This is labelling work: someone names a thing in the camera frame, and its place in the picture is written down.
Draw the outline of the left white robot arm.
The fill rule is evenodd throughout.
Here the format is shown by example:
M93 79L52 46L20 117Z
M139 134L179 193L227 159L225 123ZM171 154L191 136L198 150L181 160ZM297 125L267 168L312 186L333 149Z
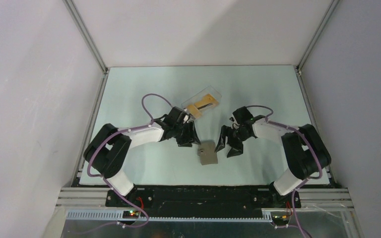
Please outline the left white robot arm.
M133 190L135 185L122 169L129 149L171 138L179 147L201 144L191 114L179 107L172 107L168 114L142 126L119 129L107 123L83 152L83 158L88 162L87 174L102 178L118 193L120 203L132 206L137 200L137 193Z

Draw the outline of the grey card holder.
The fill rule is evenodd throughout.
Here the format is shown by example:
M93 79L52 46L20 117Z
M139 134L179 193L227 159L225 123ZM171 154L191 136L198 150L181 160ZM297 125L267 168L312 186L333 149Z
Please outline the grey card holder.
M215 152L216 144L214 141L203 141L198 146L197 155L203 166L218 164L218 157Z

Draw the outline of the clear plastic card box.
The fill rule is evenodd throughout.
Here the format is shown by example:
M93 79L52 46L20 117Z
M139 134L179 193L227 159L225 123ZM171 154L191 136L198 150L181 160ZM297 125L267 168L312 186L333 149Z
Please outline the clear plastic card box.
M222 95L212 86L208 86L181 104L190 115L190 120L201 118L209 110L220 104Z

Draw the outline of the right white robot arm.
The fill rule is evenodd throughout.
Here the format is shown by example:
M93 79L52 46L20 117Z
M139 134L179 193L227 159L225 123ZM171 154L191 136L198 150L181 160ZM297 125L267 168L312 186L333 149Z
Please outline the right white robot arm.
M274 207L282 207L288 202L289 193L309 180L323 177L323 169L330 165L331 156L313 125L290 126L272 121L273 110L265 116L254 116L249 109L243 106L232 113L232 125L221 127L215 152L229 146L228 158L242 155L243 142L249 138L264 138L280 145L288 168L270 184L268 199Z

